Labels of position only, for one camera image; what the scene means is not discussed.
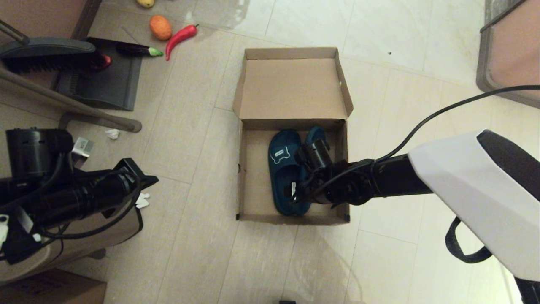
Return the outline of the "dark blue slipper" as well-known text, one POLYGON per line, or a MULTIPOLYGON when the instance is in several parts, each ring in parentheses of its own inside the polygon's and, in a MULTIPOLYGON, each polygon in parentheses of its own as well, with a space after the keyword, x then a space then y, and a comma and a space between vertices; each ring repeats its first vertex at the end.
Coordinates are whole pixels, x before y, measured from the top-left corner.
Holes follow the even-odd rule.
POLYGON ((296 186, 305 179, 305 172, 294 158, 302 144, 296 130, 287 129, 276 133, 268 147, 268 165, 276 210, 285 216, 303 216, 311 202, 291 203, 296 186))
POLYGON ((305 144, 306 143, 311 143, 311 142, 313 142, 315 140, 325 140, 327 142, 328 146, 329 146, 329 152, 330 152, 330 150, 331 150, 330 144, 327 141, 326 133, 325 133, 324 129, 322 129, 322 127, 319 127, 319 126, 313 127, 308 132, 307 138, 305 139, 305 144))

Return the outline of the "brown plastic trash bin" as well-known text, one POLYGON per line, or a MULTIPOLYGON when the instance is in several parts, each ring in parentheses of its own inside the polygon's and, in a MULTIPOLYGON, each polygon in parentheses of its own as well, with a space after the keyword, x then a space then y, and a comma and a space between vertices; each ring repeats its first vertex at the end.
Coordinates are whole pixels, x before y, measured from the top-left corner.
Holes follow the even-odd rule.
POLYGON ((9 264, 0 261, 0 286, 48 271, 134 237, 143 229, 140 210, 133 208, 110 229, 80 240, 54 241, 29 258, 9 264))

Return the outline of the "brown cardboard shoe box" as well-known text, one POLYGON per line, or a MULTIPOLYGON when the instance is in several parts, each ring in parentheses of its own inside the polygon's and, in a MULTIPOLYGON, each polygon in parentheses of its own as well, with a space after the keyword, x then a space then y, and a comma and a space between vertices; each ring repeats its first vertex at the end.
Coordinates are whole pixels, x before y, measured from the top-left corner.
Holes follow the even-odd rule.
POLYGON ((350 208, 313 204, 306 215, 278 213, 273 202, 268 147, 283 129, 304 138, 320 125, 332 160, 348 158, 347 118, 354 107, 337 48, 246 49, 233 111, 239 119, 237 220, 274 225, 343 225, 350 208))

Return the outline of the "red toy chili pepper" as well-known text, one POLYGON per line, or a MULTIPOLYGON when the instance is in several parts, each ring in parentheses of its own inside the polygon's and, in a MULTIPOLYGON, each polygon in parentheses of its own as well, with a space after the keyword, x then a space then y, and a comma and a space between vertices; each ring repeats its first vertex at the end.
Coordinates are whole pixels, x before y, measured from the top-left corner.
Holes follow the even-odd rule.
POLYGON ((175 33, 169 40, 165 48, 165 60, 170 60, 173 49, 181 42, 197 35, 199 24, 190 24, 175 33))

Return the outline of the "dark purple toy eggplant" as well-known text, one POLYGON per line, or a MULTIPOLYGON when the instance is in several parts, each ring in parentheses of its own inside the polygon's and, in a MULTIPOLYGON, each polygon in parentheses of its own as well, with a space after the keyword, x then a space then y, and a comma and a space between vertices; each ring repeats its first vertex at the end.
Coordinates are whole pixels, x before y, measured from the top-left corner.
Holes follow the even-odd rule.
POLYGON ((133 43, 118 43, 116 50, 125 56, 131 57, 162 57, 164 53, 154 47, 133 43))

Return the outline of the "plain brown cardboard carton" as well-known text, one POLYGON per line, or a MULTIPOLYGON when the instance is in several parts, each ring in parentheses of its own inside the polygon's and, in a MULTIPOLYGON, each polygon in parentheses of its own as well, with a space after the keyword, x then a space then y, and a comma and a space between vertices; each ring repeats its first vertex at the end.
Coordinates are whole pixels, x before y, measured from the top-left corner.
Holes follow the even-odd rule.
POLYGON ((103 304, 107 283, 52 269, 0 287, 0 304, 103 304))

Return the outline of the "black grey broom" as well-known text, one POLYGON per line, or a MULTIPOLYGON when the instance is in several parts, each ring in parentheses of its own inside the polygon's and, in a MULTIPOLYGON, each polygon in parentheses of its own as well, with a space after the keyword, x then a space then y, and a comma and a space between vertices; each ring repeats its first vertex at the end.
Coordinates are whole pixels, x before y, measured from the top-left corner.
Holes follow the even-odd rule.
POLYGON ((102 59, 102 54, 87 41, 28 37, 1 20, 0 31, 13 38, 12 42, 0 46, 0 60, 13 73, 95 71, 102 59))

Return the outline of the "brown metal furniture frame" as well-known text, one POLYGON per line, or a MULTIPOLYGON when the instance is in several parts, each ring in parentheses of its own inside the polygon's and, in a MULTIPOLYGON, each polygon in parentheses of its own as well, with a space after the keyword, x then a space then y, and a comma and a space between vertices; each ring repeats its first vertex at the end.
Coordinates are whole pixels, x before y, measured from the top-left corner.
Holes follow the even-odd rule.
POLYGON ((131 133, 138 133, 142 129, 142 123, 136 119, 114 116, 98 109, 91 108, 72 98, 54 92, 51 89, 35 84, 6 69, 0 68, 0 79, 29 92, 41 95, 43 98, 52 100, 58 104, 58 108, 61 108, 62 106, 67 108, 68 111, 64 112, 60 117, 60 129, 66 129, 71 121, 80 121, 131 133))

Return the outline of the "orange toy fruit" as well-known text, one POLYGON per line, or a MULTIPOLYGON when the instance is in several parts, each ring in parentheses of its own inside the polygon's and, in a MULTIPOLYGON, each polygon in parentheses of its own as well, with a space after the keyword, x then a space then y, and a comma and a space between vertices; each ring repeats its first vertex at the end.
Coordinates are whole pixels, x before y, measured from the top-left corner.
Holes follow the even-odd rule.
POLYGON ((149 27, 152 35, 158 40, 167 41, 173 35, 169 20, 162 15, 152 16, 149 21, 149 27))

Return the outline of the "dark grey dustpan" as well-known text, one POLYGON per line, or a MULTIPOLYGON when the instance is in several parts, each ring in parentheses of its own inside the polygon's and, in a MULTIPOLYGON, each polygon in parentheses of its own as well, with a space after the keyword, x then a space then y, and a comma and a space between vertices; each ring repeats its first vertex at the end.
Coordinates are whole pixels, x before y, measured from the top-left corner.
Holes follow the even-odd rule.
POLYGON ((112 64, 102 71, 61 71, 53 89, 93 108, 133 111, 142 58, 119 53, 117 41, 94 37, 86 41, 109 56, 112 64))

